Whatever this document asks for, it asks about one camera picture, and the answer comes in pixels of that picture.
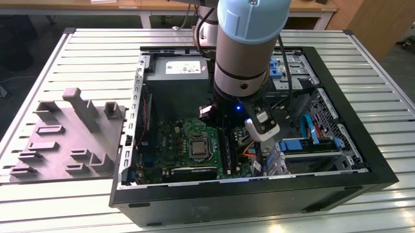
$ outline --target blue latch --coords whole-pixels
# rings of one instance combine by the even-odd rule
[[[285,143],[289,150],[303,150],[301,141],[298,139],[285,140]]]
[[[342,149],[342,141],[337,137],[333,139],[333,142],[335,143],[337,148],[341,150]]]
[[[287,146],[286,146],[285,141],[279,142],[279,148],[281,148],[281,151],[286,151],[287,150]]]

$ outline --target blue plastic tab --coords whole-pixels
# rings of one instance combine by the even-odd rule
[[[279,70],[279,61],[271,57],[270,60],[270,78],[281,79],[283,77],[283,73]]]
[[[333,139],[333,142],[335,143],[337,148],[341,150],[342,149],[342,140],[335,137]]]
[[[286,142],[285,141],[279,142],[279,148],[281,148],[281,151],[286,151],[287,150],[287,146],[286,146]]]
[[[287,150],[303,150],[301,145],[301,141],[298,139],[294,140],[285,140]]]

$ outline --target aluminum table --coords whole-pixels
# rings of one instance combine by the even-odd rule
[[[415,106],[353,35],[283,31],[286,46],[314,46],[346,94],[399,183],[327,212],[170,225],[178,232],[367,232],[415,227]],[[131,104],[140,46],[193,45],[191,30],[76,29],[66,33],[0,142],[0,179],[18,162],[38,121],[42,100],[60,107],[66,87],[79,87],[95,106]],[[108,207],[112,180],[0,186],[3,232],[134,232],[142,229]]]

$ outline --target wooden table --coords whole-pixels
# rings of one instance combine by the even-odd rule
[[[187,4],[166,0],[119,0],[119,3],[91,4],[90,0],[0,0],[3,15],[136,15],[143,28],[151,28],[150,16],[186,15]],[[334,12],[333,1],[293,0],[290,17],[317,17],[315,30],[325,30]]]

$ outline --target workbench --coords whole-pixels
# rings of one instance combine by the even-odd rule
[[[151,28],[151,16],[185,16],[189,4],[166,0],[119,0],[118,3],[91,4],[90,0],[0,0],[0,15],[135,15],[143,28]],[[293,0],[290,17],[318,18],[315,30],[325,30],[339,10],[333,1]]]
[[[286,46],[314,46],[399,183],[327,212],[235,219],[159,229],[179,232],[367,232],[415,227],[415,106],[353,35],[283,31]],[[95,106],[131,105],[140,46],[191,46],[193,32],[168,29],[76,29],[56,45],[0,142],[0,179],[28,143],[42,100],[68,107],[62,94],[79,87]],[[142,230],[108,207],[112,179],[0,186],[0,232],[134,232]]]

